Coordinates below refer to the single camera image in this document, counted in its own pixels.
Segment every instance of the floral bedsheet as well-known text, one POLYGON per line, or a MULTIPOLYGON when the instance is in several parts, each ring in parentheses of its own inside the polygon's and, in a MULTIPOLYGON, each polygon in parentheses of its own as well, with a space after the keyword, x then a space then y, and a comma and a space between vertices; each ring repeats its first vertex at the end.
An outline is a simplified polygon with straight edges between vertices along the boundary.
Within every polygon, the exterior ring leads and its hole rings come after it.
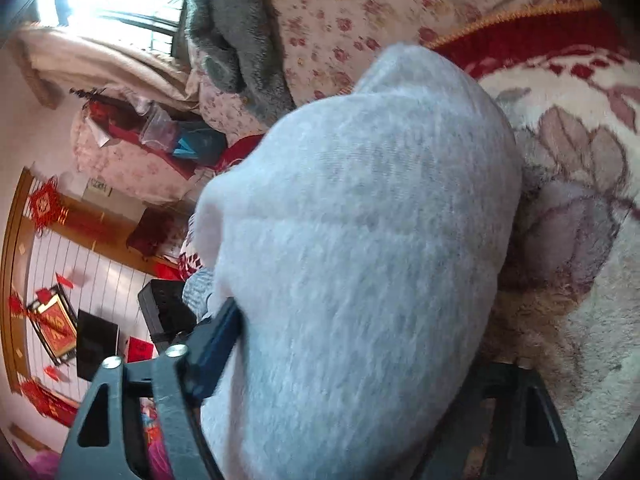
MULTIPOLYGON (((593 0, 269 0, 278 18, 284 69, 293 99, 303 105, 349 88, 393 43, 427 44, 497 10, 593 0)), ((200 65, 197 52, 194 65, 200 65)), ((229 144, 266 127, 223 94, 202 70, 200 112, 229 144)))

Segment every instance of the framed picture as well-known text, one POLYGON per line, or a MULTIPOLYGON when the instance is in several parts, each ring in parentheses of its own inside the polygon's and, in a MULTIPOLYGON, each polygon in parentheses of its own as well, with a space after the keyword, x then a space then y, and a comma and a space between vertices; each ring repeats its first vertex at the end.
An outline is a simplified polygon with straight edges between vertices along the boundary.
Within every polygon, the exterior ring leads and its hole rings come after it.
POLYGON ((47 303, 35 300, 27 305, 27 310, 36 314, 30 317, 33 329, 51 360, 59 366, 76 356, 78 319, 59 284, 49 291, 51 298, 47 303))

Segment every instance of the window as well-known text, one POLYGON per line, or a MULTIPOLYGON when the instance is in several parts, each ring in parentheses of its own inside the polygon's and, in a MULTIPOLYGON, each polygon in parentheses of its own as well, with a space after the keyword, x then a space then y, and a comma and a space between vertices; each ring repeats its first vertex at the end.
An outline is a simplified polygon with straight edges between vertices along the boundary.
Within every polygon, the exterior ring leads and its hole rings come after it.
POLYGON ((175 56, 184 0, 37 0, 44 25, 175 56))

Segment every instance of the gray towel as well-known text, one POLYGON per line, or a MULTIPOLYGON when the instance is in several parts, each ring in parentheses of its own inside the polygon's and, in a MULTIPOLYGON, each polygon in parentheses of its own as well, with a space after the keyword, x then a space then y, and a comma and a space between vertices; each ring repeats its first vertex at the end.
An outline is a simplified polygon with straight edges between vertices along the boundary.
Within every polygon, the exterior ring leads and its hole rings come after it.
POLYGON ((263 0, 187 1, 187 35, 206 53, 203 69, 218 89, 242 94, 268 126, 293 110, 263 0))
POLYGON ((213 179, 208 309, 234 296, 246 320, 201 414, 225 477, 406 480, 476 354, 519 196, 501 111, 416 46, 213 179))

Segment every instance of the black plastic mount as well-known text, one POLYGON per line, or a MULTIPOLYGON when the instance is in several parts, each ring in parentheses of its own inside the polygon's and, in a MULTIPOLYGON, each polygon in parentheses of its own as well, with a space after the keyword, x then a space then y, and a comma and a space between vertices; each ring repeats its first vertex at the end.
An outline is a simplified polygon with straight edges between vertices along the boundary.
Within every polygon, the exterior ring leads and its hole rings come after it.
POLYGON ((141 397, 153 397, 175 480, 222 480, 194 409, 215 391, 241 333, 233 298, 203 320, 186 344, 156 359, 100 366, 69 432, 56 475, 60 480, 151 480, 141 397))
POLYGON ((537 371, 475 365, 429 440, 412 480, 459 480, 474 447, 481 480, 577 480, 564 427, 537 371), (494 400, 493 413, 483 401, 494 400))
MULTIPOLYGON (((153 397, 175 480, 223 480, 194 409, 210 397, 241 334, 233 298, 184 344, 151 361, 100 366, 62 453, 59 480, 150 480, 140 397, 153 397)), ((484 440, 482 480, 577 480, 564 428, 540 375, 510 364, 476 364, 412 480, 458 480, 484 440), (495 399, 491 412, 485 399, 495 399)))

